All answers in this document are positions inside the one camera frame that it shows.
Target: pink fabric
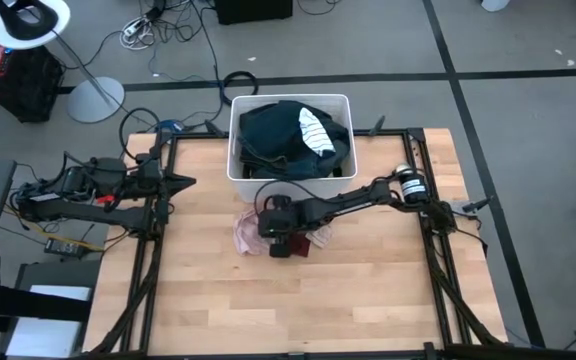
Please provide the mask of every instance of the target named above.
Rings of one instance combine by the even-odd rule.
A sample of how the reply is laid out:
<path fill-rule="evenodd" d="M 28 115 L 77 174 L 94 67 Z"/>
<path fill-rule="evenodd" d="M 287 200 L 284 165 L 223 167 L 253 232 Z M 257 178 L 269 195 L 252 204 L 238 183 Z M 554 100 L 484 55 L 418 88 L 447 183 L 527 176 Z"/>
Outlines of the pink fabric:
<path fill-rule="evenodd" d="M 239 255 L 261 255 L 268 254 L 270 249 L 269 243 L 264 240 L 257 232 L 259 220 L 255 209 L 251 208 L 244 211 L 239 218 L 235 220 L 233 240 L 235 249 Z"/>

